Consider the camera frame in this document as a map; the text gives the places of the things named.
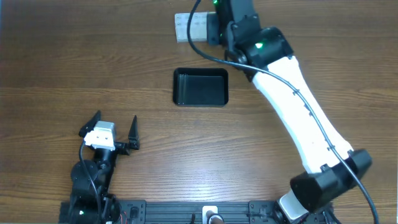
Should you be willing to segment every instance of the green light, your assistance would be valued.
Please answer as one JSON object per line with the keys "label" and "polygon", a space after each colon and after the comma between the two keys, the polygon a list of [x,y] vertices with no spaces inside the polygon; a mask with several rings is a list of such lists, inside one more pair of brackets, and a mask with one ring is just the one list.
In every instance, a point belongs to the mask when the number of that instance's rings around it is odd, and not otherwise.
{"label": "green light", "polygon": [[260,48],[262,48],[262,46],[263,46],[264,44],[263,43],[256,43],[256,47],[257,47],[257,49],[260,49]]}

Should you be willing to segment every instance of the wooden table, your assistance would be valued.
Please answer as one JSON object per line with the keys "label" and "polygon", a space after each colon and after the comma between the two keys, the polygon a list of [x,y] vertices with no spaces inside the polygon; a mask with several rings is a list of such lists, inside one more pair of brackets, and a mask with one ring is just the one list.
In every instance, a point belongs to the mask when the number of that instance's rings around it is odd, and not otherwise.
{"label": "wooden table", "polygon": [[[335,128],[373,165],[363,178],[381,223],[395,223],[398,1],[257,0],[279,27]],[[141,150],[118,160],[110,192],[148,201],[275,200],[304,171],[288,132],[242,72],[177,44],[191,0],[3,0],[0,222],[57,222],[78,161],[78,130],[96,110]],[[213,11],[203,1],[199,11]],[[222,57],[221,47],[198,44]],[[177,67],[229,71],[224,108],[172,102]],[[85,157],[92,152],[86,150]],[[371,223],[358,188],[335,200],[343,223]]]}

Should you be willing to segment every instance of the wooden tabletop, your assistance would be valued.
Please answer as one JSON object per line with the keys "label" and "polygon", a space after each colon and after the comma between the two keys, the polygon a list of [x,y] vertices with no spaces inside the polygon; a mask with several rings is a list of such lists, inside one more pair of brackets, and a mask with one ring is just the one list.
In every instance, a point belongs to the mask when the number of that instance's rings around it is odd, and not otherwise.
{"label": "wooden tabletop", "polygon": [[[176,43],[191,0],[3,0],[0,31],[0,222],[57,222],[72,189],[80,127],[97,110],[140,151],[121,156],[110,192],[155,201],[275,200],[304,171],[284,125],[242,72]],[[277,26],[315,98],[373,165],[363,178],[381,223],[395,223],[398,1],[255,1]],[[214,11],[203,1],[198,11]],[[198,44],[223,56],[221,47]],[[177,67],[229,72],[224,108],[172,102]],[[85,157],[92,152],[86,150]],[[371,223],[356,187],[334,200],[343,223]]]}

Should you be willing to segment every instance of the white arm segment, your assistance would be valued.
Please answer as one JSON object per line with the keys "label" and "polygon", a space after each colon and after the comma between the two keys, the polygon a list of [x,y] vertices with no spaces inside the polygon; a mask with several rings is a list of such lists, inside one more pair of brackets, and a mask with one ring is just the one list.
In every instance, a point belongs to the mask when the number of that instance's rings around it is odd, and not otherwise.
{"label": "white arm segment", "polygon": [[[269,64],[268,69],[300,90],[320,120],[337,152],[343,159],[348,158],[348,151],[353,148],[331,125],[311,94],[301,74],[297,59],[284,57]],[[333,167],[340,162],[333,152],[328,150],[328,144],[314,118],[310,116],[309,110],[304,107],[304,102],[300,97],[293,94],[292,89],[265,73],[257,73],[252,82],[268,99],[285,124],[307,173],[318,173],[321,172],[322,165],[328,164],[329,167]]]}

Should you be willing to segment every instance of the rectangular black container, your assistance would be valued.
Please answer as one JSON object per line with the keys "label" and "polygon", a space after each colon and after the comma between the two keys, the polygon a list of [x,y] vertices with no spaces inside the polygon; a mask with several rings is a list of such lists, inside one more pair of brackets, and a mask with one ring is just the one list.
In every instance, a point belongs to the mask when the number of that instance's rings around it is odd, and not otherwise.
{"label": "rectangular black container", "polygon": [[178,106],[224,106],[228,102],[228,72],[223,68],[177,68],[173,101]]}

